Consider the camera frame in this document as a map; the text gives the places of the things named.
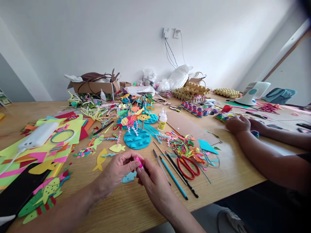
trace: hand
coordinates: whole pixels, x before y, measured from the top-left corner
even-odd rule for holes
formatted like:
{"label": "hand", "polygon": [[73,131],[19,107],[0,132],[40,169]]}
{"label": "hand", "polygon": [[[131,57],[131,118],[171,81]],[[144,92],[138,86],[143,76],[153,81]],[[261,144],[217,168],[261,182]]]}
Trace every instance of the hand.
{"label": "hand", "polygon": [[259,133],[262,133],[267,128],[267,126],[264,123],[262,123],[261,121],[258,121],[255,119],[249,119],[249,121],[251,124],[250,125],[251,130],[256,130]]}
{"label": "hand", "polygon": [[138,156],[141,160],[143,159],[140,154],[132,150],[117,154],[112,158],[103,172],[93,182],[100,199],[109,196],[122,179],[128,173],[134,172],[141,164],[139,161],[134,160],[135,156]]}
{"label": "hand", "polygon": [[234,135],[237,135],[243,131],[250,131],[250,122],[244,116],[240,116],[240,117],[234,116],[234,117],[226,120],[226,127]]}
{"label": "hand", "polygon": [[148,170],[150,177],[146,171],[138,167],[136,168],[138,183],[145,187],[157,211],[168,219],[174,212],[175,204],[182,204],[179,203],[177,196],[172,191],[162,169],[148,159],[142,160],[142,164]]}

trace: cardboard box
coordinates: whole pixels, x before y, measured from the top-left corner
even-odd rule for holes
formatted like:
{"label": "cardboard box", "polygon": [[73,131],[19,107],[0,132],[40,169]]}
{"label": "cardboard box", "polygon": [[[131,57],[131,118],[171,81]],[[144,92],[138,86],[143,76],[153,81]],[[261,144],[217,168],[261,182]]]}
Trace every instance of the cardboard box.
{"label": "cardboard box", "polygon": [[78,93],[79,87],[80,87],[79,93],[93,93],[93,92],[94,93],[100,93],[100,90],[102,89],[103,92],[105,92],[106,94],[114,94],[115,95],[120,90],[119,85],[116,81],[114,81],[112,83],[96,83],[96,82],[76,83],[76,82],[70,82],[67,89],[72,88],[72,87],[74,88],[76,93]]}
{"label": "cardboard box", "polygon": [[131,86],[131,83],[128,82],[120,82],[120,89],[122,90],[123,88],[127,87],[127,86]]}

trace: glue bottle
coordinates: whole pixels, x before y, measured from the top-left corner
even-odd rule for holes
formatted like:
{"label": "glue bottle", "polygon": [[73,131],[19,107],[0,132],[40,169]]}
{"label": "glue bottle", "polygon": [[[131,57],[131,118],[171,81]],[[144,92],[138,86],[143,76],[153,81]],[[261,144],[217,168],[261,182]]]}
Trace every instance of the glue bottle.
{"label": "glue bottle", "polygon": [[162,108],[161,112],[159,113],[158,122],[160,122],[160,118],[163,114],[164,114],[164,108]]}
{"label": "glue bottle", "polygon": [[163,113],[163,115],[160,118],[158,130],[163,131],[165,128],[166,122],[167,122],[167,115],[166,115],[166,111],[165,111],[165,113]]}
{"label": "glue bottle", "polygon": [[102,99],[102,101],[101,101],[102,104],[106,104],[107,103],[106,95],[105,95],[105,93],[103,92],[102,89],[100,90],[100,98]]}

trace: electrical outlet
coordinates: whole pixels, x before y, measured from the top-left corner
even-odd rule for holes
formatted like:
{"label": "electrical outlet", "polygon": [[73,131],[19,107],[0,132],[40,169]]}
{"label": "electrical outlet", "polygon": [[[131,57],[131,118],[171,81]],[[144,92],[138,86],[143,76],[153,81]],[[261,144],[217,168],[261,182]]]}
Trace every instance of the electrical outlet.
{"label": "electrical outlet", "polygon": [[175,32],[174,32],[173,38],[175,38],[175,39],[179,39],[179,37],[180,37],[180,30],[179,30],[179,29],[175,29]]}
{"label": "electrical outlet", "polygon": [[170,28],[163,28],[163,38],[164,39],[169,38],[169,32],[170,32]]}

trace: plastic bag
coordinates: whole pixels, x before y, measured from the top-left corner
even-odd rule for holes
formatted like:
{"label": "plastic bag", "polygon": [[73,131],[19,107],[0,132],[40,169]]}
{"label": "plastic bag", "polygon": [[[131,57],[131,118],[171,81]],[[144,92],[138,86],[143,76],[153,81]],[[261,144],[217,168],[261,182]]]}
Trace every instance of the plastic bag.
{"label": "plastic bag", "polygon": [[145,86],[153,86],[155,80],[156,80],[156,73],[152,68],[147,68],[143,70],[144,77],[143,82]]}
{"label": "plastic bag", "polygon": [[158,84],[159,84],[159,86],[156,89],[157,91],[170,91],[171,90],[169,82],[166,78],[162,79],[162,81],[159,82]]}
{"label": "plastic bag", "polygon": [[177,67],[168,79],[170,90],[183,87],[188,79],[188,72],[192,70],[192,68],[193,66],[188,65]]}

